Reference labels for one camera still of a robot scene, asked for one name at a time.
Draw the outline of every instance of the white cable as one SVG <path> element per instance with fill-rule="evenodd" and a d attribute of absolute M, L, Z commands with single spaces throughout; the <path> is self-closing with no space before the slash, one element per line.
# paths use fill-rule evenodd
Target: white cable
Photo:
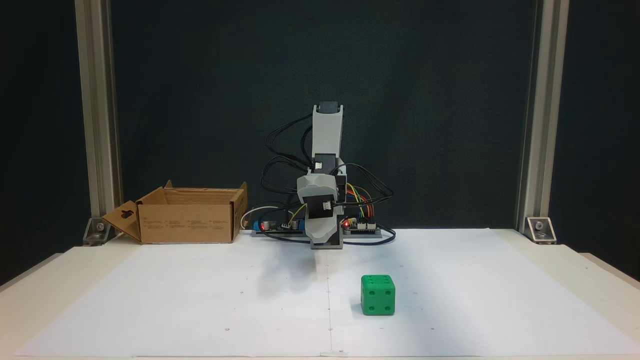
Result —
<path fill-rule="evenodd" d="M 243 226 L 243 222 L 244 222 L 244 217 L 245 217 L 247 214 L 253 213 L 253 212 L 254 212 L 254 211 L 256 211 L 256 210 L 261 210 L 261 209 L 277 209 L 277 208 L 278 208 L 278 206 L 261 206 L 261 207 L 259 207 L 259 208 L 255 208 L 255 209 L 251 209 L 251 210 L 247 211 L 247 212 L 246 212 L 246 213 L 244 213 L 244 215 L 240 218 L 240 227 L 242 227 L 243 229 L 245 229 L 245 228 L 244 228 L 244 226 Z M 289 210 L 289 213 L 291 214 L 291 216 L 293 216 L 293 211 Z"/>

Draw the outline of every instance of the dark backdrop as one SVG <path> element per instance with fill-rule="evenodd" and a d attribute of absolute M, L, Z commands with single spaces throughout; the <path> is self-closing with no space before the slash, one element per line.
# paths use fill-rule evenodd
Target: dark backdrop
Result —
<path fill-rule="evenodd" d="M 91 214 L 74 2 L 3 1 L 0 29 L 3 284 L 82 245 Z"/>
<path fill-rule="evenodd" d="M 274 199 L 265 135 L 329 100 L 344 160 L 396 191 L 380 222 L 514 226 L 534 1 L 112 5 L 126 199 L 167 179 Z M 297 151 L 305 127 L 276 146 Z"/>
<path fill-rule="evenodd" d="M 550 216 L 561 243 L 640 280 L 640 3 L 572 0 Z"/>

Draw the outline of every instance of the white table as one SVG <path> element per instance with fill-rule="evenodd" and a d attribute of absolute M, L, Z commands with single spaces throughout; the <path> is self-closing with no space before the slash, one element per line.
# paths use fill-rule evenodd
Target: white table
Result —
<path fill-rule="evenodd" d="M 640 342 L 640 283 L 590 254 L 582 256 L 564 245 L 535 245 L 513 230 L 494 231 L 619 330 Z M 120 264 L 138 246 L 131 239 L 118 238 L 101 247 L 75 247 L 0 292 L 0 359 L 24 360 L 25 357 L 14 356 L 15 351 Z M 468 359 L 472 358 L 489 359 L 490 357 L 468 357 Z M 500 357 L 499 359 L 539 358 Z M 584 358 L 640 359 L 640 355 L 545 357 L 545 359 Z M 443 357 L 442 359 L 461 358 Z"/>

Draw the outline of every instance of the box flap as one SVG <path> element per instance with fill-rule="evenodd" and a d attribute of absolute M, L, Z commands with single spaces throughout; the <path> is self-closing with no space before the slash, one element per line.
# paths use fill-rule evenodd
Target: box flap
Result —
<path fill-rule="evenodd" d="M 164 189 L 157 188 L 154 191 L 146 194 L 140 200 L 136 201 L 138 205 L 166 205 L 166 196 L 164 196 Z"/>
<path fill-rule="evenodd" d="M 140 241 L 137 211 L 136 203 L 127 201 L 102 218 L 116 229 Z"/>

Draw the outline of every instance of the black wire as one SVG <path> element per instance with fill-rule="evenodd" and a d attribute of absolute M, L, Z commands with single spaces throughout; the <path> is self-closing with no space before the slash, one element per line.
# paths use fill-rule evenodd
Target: black wire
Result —
<path fill-rule="evenodd" d="M 260 186 L 269 192 L 283 193 L 288 195 L 296 194 L 297 193 L 296 189 L 272 183 L 267 179 L 266 175 L 269 172 L 269 169 L 275 166 L 276 164 L 284 164 L 296 170 L 306 172 L 304 168 L 302 168 L 301 166 L 299 166 L 289 158 L 286 158 L 285 156 L 282 156 L 282 155 L 274 156 L 269 161 L 267 161 L 267 164 L 262 169 L 262 174 L 260 175 Z"/>
<path fill-rule="evenodd" d="M 380 229 L 383 229 L 384 231 L 388 232 L 389 234 L 391 234 L 391 236 L 389 236 L 386 239 L 382 239 L 380 241 L 376 241 L 376 242 L 372 242 L 372 243 L 358 243 L 358 242 L 352 242 L 352 241 L 343 241 L 343 243 L 345 243 L 347 245 L 375 246 L 375 245 L 383 245 L 383 244 L 386 244 L 386 243 L 390 243 L 390 242 L 395 240 L 395 238 L 396 238 L 396 232 L 395 231 L 389 229 L 388 227 L 384 227 L 384 226 L 382 226 L 380 224 L 378 224 L 378 227 Z"/>
<path fill-rule="evenodd" d="M 269 149 L 269 151 L 273 152 L 274 154 L 284 156 L 284 157 L 286 157 L 286 158 L 288 158 L 288 159 L 290 159 L 290 160 L 297 161 L 298 163 L 300 163 L 300 164 L 302 164 L 302 165 L 305 165 L 305 166 L 307 166 L 307 167 L 311 167 L 311 166 L 312 166 L 311 161 L 305 161 L 304 159 L 301 159 L 301 158 L 299 158 L 299 157 L 297 157 L 297 156 L 295 156 L 295 155 L 293 155 L 293 154 L 287 154 L 286 152 L 279 152 L 279 151 L 276 151 L 276 150 L 273 148 L 273 142 L 275 141 L 275 139 L 276 139 L 276 138 L 277 138 L 277 137 L 278 137 L 278 136 L 279 136 L 283 131 L 285 131 L 286 129 L 289 129 L 289 128 L 290 128 L 290 127 L 292 127 L 293 125 L 295 125 L 295 124 L 297 124 L 297 123 L 299 123 L 299 122 L 301 122 L 301 121 L 303 121 L 303 120 L 305 120 L 305 119 L 310 118 L 312 115 L 313 115 L 312 113 L 311 113 L 311 114 L 308 114 L 308 115 L 305 115 L 304 117 L 301 117 L 301 118 L 300 118 L 300 119 L 298 119 L 298 120 L 293 120 L 292 122 L 290 122 L 290 123 L 288 123 L 288 124 L 284 124 L 283 126 L 280 126 L 279 128 L 277 128 L 277 129 L 275 129 L 274 131 L 270 132 L 270 133 L 267 135 L 267 137 L 265 137 L 265 139 L 264 139 L 264 145 L 267 147 L 267 149 Z"/>
<path fill-rule="evenodd" d="M 311 129 L 313 129 L 313 128 L 314 128 L 313 125 L 309 125 L 309 127 L 302 134 L 302 138 L 300 138 L 300 150 L 302 150 L 302 153 L 305 155 L 305 158 L 307 159 L 307 161 L 309 163 L 311 163 L 313 161 L 311 160 L 311 156 L 309 156 L 309 154 L 307 154 L 307 148 L 305 147 L 305 144 L 307 142 L 307 136 L 309 135 L 309 133 L 311 132 Z"/>
<path fill-rule="evenodd" d="M 345 163 L 345 164 L 338 165 L 335 168 L 331 169 L 331 171 L 329 171 L 329 174 L 335 175 L 338 172 L 338 169 L 340 167 L 345 167 L 347 165 L 357 168 L 364 175 L 364 177 L 371 183 L 371 185 L 378 192 L 382 194 L 382 196 L 374 197 L 374 198 L 370 197 L 369 199 L 365 201 L 360 201 L 360 202 L 336 202 L 334 204 L 344 206 L 345 208 L 362 208 L 366 205 L 379 204 L 381 202 L 385 202 L 394 195 L 393 189 L 388 187 L 385 183 L 383 183 L 380 179 L 378 179 L 374 174 L 372 174 L 365 167 L 355 163 Z"/>
<path fill-rule="evenodd" d="M 265 215 L 270 214 L 270 213 L 274 213 L 274 212 L 280 211 L 280 210 L 289 210 L 289 209 L 294 208 L 295 206 L 293 206 L 293 205 L 292 206 L 283 206 L 281 208 L 271 209 L 269 211 L 263 212 L 262 215 L 260 215 L 260 218 L 258 219 L 258 226 L 260 226 L 260 228 L 262 229 L 262 227 L 261 227 L 262 219 L 265 217 Z M 275 240 L 280 240 L 280 241 L 286 241 L 286 242 L 289 242 L 289 243 L 308 244 L 310 242 L 308 240 L 295 240 L 295 239 L 281 238 L 280 236 L 275 236 L 275 235 L 269 234 L 268 231 L 262 231 L 262 234 L 264 234 L 265 236 L 267 236 L 269 238 L 272 238 L 272 239 L 275 239 Z"/>

